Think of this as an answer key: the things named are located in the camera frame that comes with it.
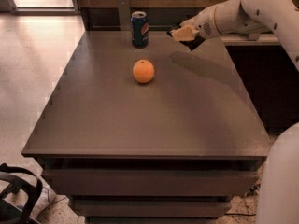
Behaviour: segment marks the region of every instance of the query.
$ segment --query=drawer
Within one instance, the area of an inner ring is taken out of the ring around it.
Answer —
[[[86,224],[216,224],[216,220],[204,218],[96,218],[87,217]]]
[[[239,171],[45,170],[43,176],[68,196],[232,196],[258,179]]]
[[[72,200],[70,207],[85,217],[220,217],[231,209],[230,202]]]

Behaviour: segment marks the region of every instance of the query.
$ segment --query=can lid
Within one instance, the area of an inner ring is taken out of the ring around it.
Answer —
[[[147,13],[144,11],[135,11],[132,13],[132,17],[136,19],[145,18],[147,16]]]

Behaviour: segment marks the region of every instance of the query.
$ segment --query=black bag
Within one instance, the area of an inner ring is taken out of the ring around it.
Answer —
[[[36,178],[36,186],[10,173],[22,173],[34,176]],[[30,218],[30,214],[43,189],[42,182],[32,172],[20,167],[8,167],[5,163],[0,166],[0,180],[9,183],[0,193],[0,224],[38,223]],[[28,195],[27,202],[22,210],[4,200],[9,193],[16,194],[20,189]]]

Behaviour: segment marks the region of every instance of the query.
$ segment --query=orange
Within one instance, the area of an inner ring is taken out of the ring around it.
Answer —
[[[148,83],[155,75],[155,69],[148,60],[139,60],[133,67],[133,75],[139,83]]]

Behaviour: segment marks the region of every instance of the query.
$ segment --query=gray table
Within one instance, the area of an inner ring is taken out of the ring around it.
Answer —
[[[139,59],[155,78],[135,82]],[[269,137],[220,39],[85,33],[22,154],[89,223],[211,223],[257,180]]]

